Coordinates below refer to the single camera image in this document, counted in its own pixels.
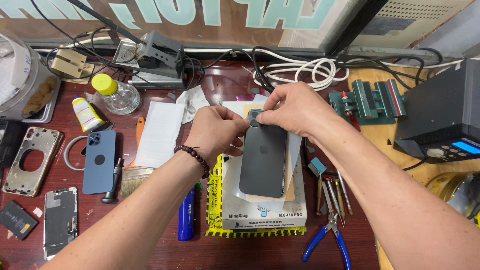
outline wooden bead bracelet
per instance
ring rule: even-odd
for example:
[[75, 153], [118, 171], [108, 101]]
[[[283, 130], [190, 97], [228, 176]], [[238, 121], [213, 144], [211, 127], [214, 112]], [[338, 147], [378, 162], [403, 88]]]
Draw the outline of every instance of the wooden bead bracelet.
[[177, 145], [173, 149], [173, 153], [177, 153], [178, 151], [182, 150], [190, 154], [190, 156], [194, 157], [200, 165], [204, 168], [205, 174], [202, 176], [202, 179], [206, 179], [210, 176], [210, 167], [208, 166], [207, 162], [200, 157], [200, 155], [197, 154], [197, 151], [194, 149], [198, 147], [188, 147], [185, 145]]

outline glass bottle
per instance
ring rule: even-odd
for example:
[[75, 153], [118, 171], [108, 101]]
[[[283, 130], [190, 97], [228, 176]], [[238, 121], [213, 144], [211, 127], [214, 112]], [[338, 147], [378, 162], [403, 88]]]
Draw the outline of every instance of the glass bottle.
[[142, 98], [135, 87], [116, 81], [107, 74], [95, 75], [92, 86], [101, 94], [107, 110], [114, 114], [132, 113], [142, 104]]

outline camera lens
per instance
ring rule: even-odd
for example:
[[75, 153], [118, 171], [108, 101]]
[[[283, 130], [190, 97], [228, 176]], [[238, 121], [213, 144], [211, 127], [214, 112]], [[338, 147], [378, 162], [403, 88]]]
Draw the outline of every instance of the camera lens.
[[258, 127], [258, 122], [256, 120], [252, 120], [252, 121], [250, 121], [250, 126]]

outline blue display screen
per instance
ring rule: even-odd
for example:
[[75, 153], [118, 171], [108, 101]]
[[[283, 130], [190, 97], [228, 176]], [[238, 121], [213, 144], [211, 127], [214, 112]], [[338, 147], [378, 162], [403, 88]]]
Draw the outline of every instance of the blue display screen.
[[468, 153], [480, 154], [480, 149], [478, 149], [476, 147], [473, 147], [471, 145], [468, 145], [464, 142], [453, 143], [452, 145], [454, 145], [454, 146], [456, 146], [460, 149], [463, 149], [463, 150], [467, 151]]

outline pliers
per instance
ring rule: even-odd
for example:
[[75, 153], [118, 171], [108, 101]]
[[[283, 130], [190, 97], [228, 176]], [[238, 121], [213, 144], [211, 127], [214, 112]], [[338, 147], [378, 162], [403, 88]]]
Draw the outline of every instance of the pliers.
[[350, 270], [350, 257], [348, 256], [348, 251], [347, 251], [347, 246], [345, 246], [345, 242], [343, 241], [342, 234], [338, 230], [336, 226], [336, 219], [338, 217], [337, 214], [333, 214], [333, 212], [330, 212], [330, 215], [328, 216], [328, 224], [327, 226], [323, 226], [320, 231], [317, 233], [317, 235], [312, 239], [310, 244], [308, 244], [307, 249], [305, 250], [305, 253], [303, 253], [303, 261], [306, 262], [308, 260], [308, 257], [312, 253], [313, 249], [317, 246], [317, 244], [320, 242], [320, 240], [323, 239], [325, 234], [329, 231], [332, 230], [335, 233], [336, 236], [336, 242], [338, 244], [338, 247], [342, 251], [342, 256], [343, 256], [343, 261], [345, 263], [345, 269]]

